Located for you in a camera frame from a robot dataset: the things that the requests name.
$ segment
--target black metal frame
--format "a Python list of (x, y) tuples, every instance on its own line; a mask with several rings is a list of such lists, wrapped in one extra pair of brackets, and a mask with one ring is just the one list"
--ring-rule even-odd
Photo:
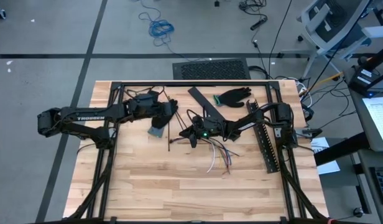
[[(267, 82), (263, 82), (263, 81), (239, 81), (239, 82), (238, 81), (231, 81), (231, 82), (221, 82), (221, 81), (163, 82), (163, 81), (157, 81), (157, 82), (112, 82), (111, 91), (110, 91), (110, 95), (109, 95), (109, 103), (112, 102), (113, 100), (115, 100), (113, 98), (117, 95), (115, 93), (116, 91), (119, 91), (118, 103), (121, 103), (123, 100), (123, 97), (124, 97), (124, 89), (127, 86), (167, 86), (167, 87), (180, 87), (180, 86), (188, 86), (188, 87), (193, 87), (193, 86), (262, 86), (266, 90), (268, 103), (274, 102), (273, 96), (272, 96), (272, 91), (274, 91), (274, 93), (276, 95), (277, 102), (282, 102), (280, 86), (279, 86), (278, 81), (267, 81)], [(277, 118), (275, 117), (275, 113), (273, 111), (270, 111), (270, 115), (271, 115), (272, 121), (277, 120)], [(104, 126), (108, 127), (109, 122), (105, 121)], [(114, 124), (114, 127), (118, 130), (119, 124), (118, 123)], [(88, 203), (86, 204), (86, 206), (88, 207), (88, 211), (86, 214), (87, 219), (79, 219), (82, 217), (82, 215), (85, 212), (86, 207), (83, 207), (83, 209), (81, 209), (81, 213), (77, 213), (76, 215), (72, 215), (69, 218), (67, 218), (66, 220), (62, 220), (62, 221), (58, 221), (58, 222), (50, 222), (50, 223), (63, 223), (63, 221), (65, 221), (67, 223), (77, 223), (77, 222), (75, 222), (74, 218), (76, 218), (76, 221), (78, 221), (79, 223), (113, 223), (113, 224), (114, 223), (130, 223), (130, 222), (117, 222), (115, 217), (110, 222), (103, 221), (104, 213), (106, 211), (106, 202), (108, 199), (110, 177), (111, 177), (111, 171), (113, 168), (117, 137), (118, 137), (118, 134), (115, 135), (114, 147), (112, 147), (109, 150), (109, 155), (107, 158), (106, 167), (105, 167), (105, 170), (102, 174), (101, 174), (101, 167), (102, 167), (103, 158), (104, 158), (104, 151), (99, 150), (99, 153), (98, 153), (98, 156), (96, 159), (96, 167), (95, 167), (95, 174), (93, 177), (92, 190), (86, 198), (86, 200), (88, 199)], [(281, 147), (277, 141), (276, 141), (276, 147), (277, 148)], [(291, 168), (292, 176), (295, 179), (297, 185), (299, 186), (298, 172), (297, 172), (297, 167), (295, 164), (293, 152), (291, 149), (288, 149), (287, 152), (288, 152), (288, 157), (290, 158), (289, 161), (290, 161), (290, 168)], [(280, 168), (280, 173), (282, 176), (282, 183), (283, 183), (283, 190), (284, 190), (284, 197), (285, 197), (285, 204), (287, 207), (288, 218), (291, 220), (291, 219), (295, 218), (295, 214), (293, 212), (292, 199), (291, 199), (289, 184), (288, 184), (287, 179), (285, 178), (284, 169), (286, 169), (286, 167), (280, 166), (279, 168)], [(99, 207), (99, 214), (98, 214), (97, 218), (93, 218), (93, 216), (94, 216), (93, 210), (95, 207), (96, 194), (97, 194), (97, 192), (101, 186), (103, 186), (103, 192), (102, 192), (102, 196), (101, 196), (101, 204)], [(297, 197), (297, 202), (298, 202), (298, 208), (300, 210), (301, 218), (306, 218), (306, 212), (305, 212), (302, 200), (299, 197)], [(268, 223), (268, 224), (287, 223), (287, 220), (285, 219), (285, 217), (279, 217), (279, 219), (280, 219), (280, 221), (278, 221), (278, 222), (253, 222), (253, 223)], [(138, 224), (144, 224), (144, 223), (160, 223), (160, 222), (137, 222), (137, 223)], [(184, 224), (185, 222), (171, 222), (171, 224), (178, 224), (178, 223)], [(226, 222), (226, 223), (227, 224), (236, 224), (236, 223), (247, 223), (248, 224), (250, 222)]]

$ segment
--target blue cable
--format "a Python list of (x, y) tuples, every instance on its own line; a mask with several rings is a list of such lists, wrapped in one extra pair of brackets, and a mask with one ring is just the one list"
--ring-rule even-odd
[(184, 55), (175, 53), (169, 47), (169, 44), (168, 44), (169, 42), (171, 42), (171, 35), (170, 34), (175, 31), (174, 26), (171, 23), (169, 23), (167, 20), (160, 19), (161, 18), (161, 11), (158, 10), (157, 8), (146, 6), (145, 4), (143, 4), (142, 0), (131, 0), (131, 1), (133, 1), (133, 2), (140, 1), (141, 5), (144, 8), (146, 8), (146, 9), (153, 9), (153, 10), (155, 10), (155, 11), (157, 11), (159, 13), (157, 18), (155, 18), (155, 19), (152, 19), (148, 12), (141, 12), (138, 15), (138, 18), (140, 20), (142, 20), (142, 21), (149, 21), (150, 22), (150, 24), (149, 24), (149, 35), (154, 38), (154, 40), (153, 40), (154, 46), (160, 47), (160, 46), (166, 45), (168, 50), (171, 51), (171, 53), (173, 53), (175, 55), (179, 55), (179, 56), (183, 57), (184, 59), (188, 60), (189, 62), (195, 62), (195, 61), (200, 60), (200, 59), (207, 60), (205, 58), (198, 58), (198, 59), (195, 59), (195, 60), (189, 60)]

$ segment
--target wooden tabletop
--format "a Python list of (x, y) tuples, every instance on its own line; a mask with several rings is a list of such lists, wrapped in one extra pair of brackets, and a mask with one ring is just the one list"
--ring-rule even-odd
[[(306, 124), (295, 82), (279, 82), (283, 101), (292, 106), (295, 127), (304, 127)], [(109, 81), (96, 82), (90, 107), (106, 107), (110, 86)], [(129, 88), (141, 90), (146, 86)], [(189, 88), (165, 88), (172, 99), (178, 100), (178, 112), (187, 125), (191, 125), (187, 109), (202, 113), (201, 106), (188, 94)], [(214, 94), (233, 88), (240, 86), (198, 87), (212, 104)], [(245, 101), (256, 99), (260, 105), (267, 103), (264, 87), (250, 88), (252, 95)], [(159, 100), (167, 101), (164, 94), (159, 96)], [(246, 107), (222, 106), (217, 109), (228, 120), (235, 121), (247, 115)], [(98, 127), (103, 122), (92, 121), (86, 125)], [(143, 119), (122, 124), (119, 128), (105, 219), (116, 216), (118, 220), (278, 221), (280, 216), (287, 217), (280, 172), (266, 172), (252, 129), (244, 131), (235, 142), (224, 142), (229, 150), (240, 154), (240, 157), (232, 157), (233, 165), (228, 174), (224, 173), (219, 154), (214, 168), (207, 173), (212, 161), (211, 144), (199, 142), (192, 149), (188, 141), (178, 141), (172, 143), (168, 151), (168, 138), (177, 138), (182, 130), (175, 116), (169, 124), (169, 135), (168, 126), (162, 138), (148, 134), (150, 127), (151, 119)], [(268, 128), (268, 132), (274, 142), (272, 129)], [(311, 147), (308, 140), (298, 140), (299, 145)], [(82, 141), (80, 147), (91, 143), (91, 140)], [(328, 216), (313, 153), (296, 148), (294, 154), (302, 190), (316, 208)], [(94, 146), (86, 147), (78, 154), (63, 217), (71, 215), (90, 191), (97, 155), (98, 150)], [(298, 217), (293, 191), (292, 199)], [(95, 215), (99, 203), (100, 194), (95, 203)]]

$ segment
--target black glove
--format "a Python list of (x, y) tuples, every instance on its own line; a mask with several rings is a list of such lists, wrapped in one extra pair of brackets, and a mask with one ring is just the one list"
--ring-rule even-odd
[(229, 107), (240, 108), (244, 106), (244, 103), (243, 102), (238, 103), (238, 101), (244, 98), (247, 98), (248, 96), (251, 96), (250, 92), (251, 92), (250, 88), (240, 88), (240, 89), (229, 90), (220, 96), (214, 95), (214, 100), (217, 106), (228, 105)]
[(153, 128), (157, 128), (157, 129), (163, 128), (165, 125), (167, 125), (169, 123), (172, 116), (178, 110), (178, 101), (170, 100), (169, 103), (170, 103), (170, 109), (171, 109), (170, 114), (167, 116), (158, 116), (158, 117), (152, 118), (152, 127)]

